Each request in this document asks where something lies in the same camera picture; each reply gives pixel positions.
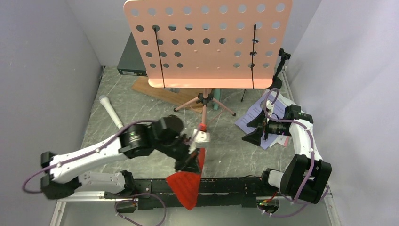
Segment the white microphone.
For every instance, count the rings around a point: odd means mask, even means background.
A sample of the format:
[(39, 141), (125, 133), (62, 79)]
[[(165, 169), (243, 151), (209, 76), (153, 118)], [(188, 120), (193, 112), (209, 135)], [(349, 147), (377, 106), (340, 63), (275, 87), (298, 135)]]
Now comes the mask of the white microphone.
[(123, 123), (120, 120), (120, 118), (117, 115), (117, 113), (115, 112), (113, 106), (111, 105), (111, 102), (110, 102), (109, 98), (107, 96), (105, 96), (105, 95), (101, 95), (99, 97), (99, 102), (105, 108), (105, 110), (107, 111), (108, 115), (110, 116), (111, 120), (116, 125), (116, 127), (118, 129), (123, 128)]

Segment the lavender sheet music page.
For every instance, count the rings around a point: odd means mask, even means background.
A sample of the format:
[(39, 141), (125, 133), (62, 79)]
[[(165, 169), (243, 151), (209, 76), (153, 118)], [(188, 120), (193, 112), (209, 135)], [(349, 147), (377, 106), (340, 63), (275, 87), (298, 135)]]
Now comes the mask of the lavender sheet music page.
[[(248, 111), (244, 114), (244, 116), (240, 117), (235, 124), (245, 132), (245, 134), (249, 134), (255, 130), (255, 128), (249, 128), (246, 126), (248, 122), (250, 122), (252, 119), (254, 119), (263, 109), (261, 106), (261, 101), (262, 97), (258, 99), (249, 109)], [(279, 104), (274, 106), (274, 115), (273, 118), (275, 118), (275, 115), (277, 115), (279, 118), (282, 118), (284, 116), (284, 111), (285, 111), (286, 106)], [(261, 148), (264, 150), (269, 148), (270, 144), (278, 137), (279, 135), (269, 135), (267, 140), (262, 142)]]

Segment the white sheet music page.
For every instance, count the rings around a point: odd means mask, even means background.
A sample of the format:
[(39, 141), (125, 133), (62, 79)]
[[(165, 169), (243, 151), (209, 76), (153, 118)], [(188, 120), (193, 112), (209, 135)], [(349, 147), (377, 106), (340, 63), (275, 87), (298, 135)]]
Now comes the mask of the white sheet music page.
[[(265, 103), (267, 102), (266, 101), (266, 95), (269, 93), (269, 91), (270, 91), (269, 89), (266, 89), (264, 91), (264, 93), (263, 93), (262, 101), (261, 101), (261, 106), (262, 107), (264, 107)], [(275, 97), (276, 94), (277, 94), (276, 91), (272, 91), (271, 94), (269, 94), (268, 98), (267, 98), (271, 102), (274, 100), (274, 102), (273, 102), (274, 105), (282, 104), (284, 106), (288, 106), (288, 105), (291, 105), (291, 104), (295, 104), (295, 102), (293, 100), (291, 100), (291, 99), (289, 99), (287, 97), (284, 97), (281, 92), (278, 93), (278, 97), (277, 98)]]
[(274, 146), (275, 144), (279, 144), (278, 141), (279, 141), (281, 138), (283, 138), (283, 137), (286, 137), (286, 136), (279, 135), (279, 136), (270, 144), (269, 147), (272, 147), (272, 146)]

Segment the black round-base mic stand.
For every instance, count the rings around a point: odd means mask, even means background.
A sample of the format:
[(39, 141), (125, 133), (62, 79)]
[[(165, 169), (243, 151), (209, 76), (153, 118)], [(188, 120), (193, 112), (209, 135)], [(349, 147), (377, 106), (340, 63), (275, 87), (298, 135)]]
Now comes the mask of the black round-base mic stand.
[(279, 50), (280, 62), (276, 69), (276, 72), (272, 78), (272, 84), (268, 89), (277, 88), (280, 89), (282, 87), (282, 80), (278, 77), (279, 73), (283, 70), (285, 66), (285, 62), (291, 58), (291, 54), (287, 53), (283, 48)]

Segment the red sheet music page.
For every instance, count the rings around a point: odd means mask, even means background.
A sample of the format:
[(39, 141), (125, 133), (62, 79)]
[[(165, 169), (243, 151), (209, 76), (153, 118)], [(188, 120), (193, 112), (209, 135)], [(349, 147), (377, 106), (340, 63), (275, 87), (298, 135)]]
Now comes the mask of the red sheet music page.
[(201, 148), (198, 156), (200, 173), (180, 171), (166, 177), (167, 184), (187, 210), (192, 210), (197, 205), (205, 154), (205, 148)]

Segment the pink sheet music page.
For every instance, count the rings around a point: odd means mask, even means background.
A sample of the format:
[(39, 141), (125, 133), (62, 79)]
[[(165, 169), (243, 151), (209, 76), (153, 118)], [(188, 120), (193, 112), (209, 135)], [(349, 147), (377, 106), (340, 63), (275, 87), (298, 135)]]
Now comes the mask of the pink sheet music page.
[(287, 147), (287, 145), (289, 144), (290, 141), (290, 137), (283, 137), (281, 138), (278, 143), (284, 147)]

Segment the pink music stand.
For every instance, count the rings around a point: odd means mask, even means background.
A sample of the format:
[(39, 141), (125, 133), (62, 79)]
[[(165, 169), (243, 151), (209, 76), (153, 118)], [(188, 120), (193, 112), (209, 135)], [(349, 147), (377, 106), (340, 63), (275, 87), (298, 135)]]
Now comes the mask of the pink music stand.
[(128, 0), (123, 10), (155, 88), (265, 89), (290, 0)]

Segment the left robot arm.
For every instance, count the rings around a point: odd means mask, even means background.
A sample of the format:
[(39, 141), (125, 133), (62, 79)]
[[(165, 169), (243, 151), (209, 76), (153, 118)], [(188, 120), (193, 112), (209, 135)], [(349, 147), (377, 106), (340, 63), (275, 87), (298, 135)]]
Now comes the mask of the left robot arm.
[(75, 192), (104, 191), (128, 198), (137, 193), (133, 174), (127, 170), (114, 174), (95, 173), (91, 169), (159, 151), (175, 160), (174, 169), (201, 173), (199, 149), (193, 137), (182, 133), (183, 121), (174, 115), (158, 120), (139, 120), (95, 145), (72, 153), (45, 152), (41, 166), (40, 191), (50, 200), (66, 198)]

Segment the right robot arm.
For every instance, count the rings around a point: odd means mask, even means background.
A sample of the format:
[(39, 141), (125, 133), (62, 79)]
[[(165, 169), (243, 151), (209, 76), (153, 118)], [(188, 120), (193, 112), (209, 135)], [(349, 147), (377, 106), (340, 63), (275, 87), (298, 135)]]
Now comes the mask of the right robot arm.
[(313, 135), (313, 118), (298, 105), (285, 108), (283, 118), (272, 118), (271, 110), (262, 110), (245, 123), (254, 131), (243, 141), (260, 146), (271, 135), (284, 135), (293, 140), (295, 155), (284, 172), (267, 169), (262, 173), (259, 189), (264, 195), (275, 191), (290, 196), (293, 201), (316, 204), (323, 195), (332, 172), (331, 164), (319, 154)]

